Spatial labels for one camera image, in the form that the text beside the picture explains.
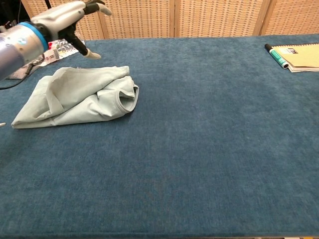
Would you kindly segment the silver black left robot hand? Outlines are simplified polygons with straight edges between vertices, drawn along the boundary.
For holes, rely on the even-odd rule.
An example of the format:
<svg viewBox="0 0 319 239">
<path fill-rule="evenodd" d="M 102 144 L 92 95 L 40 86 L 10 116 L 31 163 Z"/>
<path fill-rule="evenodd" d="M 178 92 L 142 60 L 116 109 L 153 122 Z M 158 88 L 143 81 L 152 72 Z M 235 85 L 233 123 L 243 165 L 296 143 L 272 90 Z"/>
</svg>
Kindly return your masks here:
<svg viewBox="0 0 319 239">
<path fill-rule="evenodd" d="M 111 15 L 111 10 L 101 0 L 88 2 L 73 1 L 52 7 L 45 12 L 31 18 L 36 26 L 44 26 L 48 32 L 48 42 L 65 39 L 86 58 L 101 59 L 101 56 L 88 49 L 75 35 L 76 23 L 85 15 L 100 11 Z"/>
</svg>

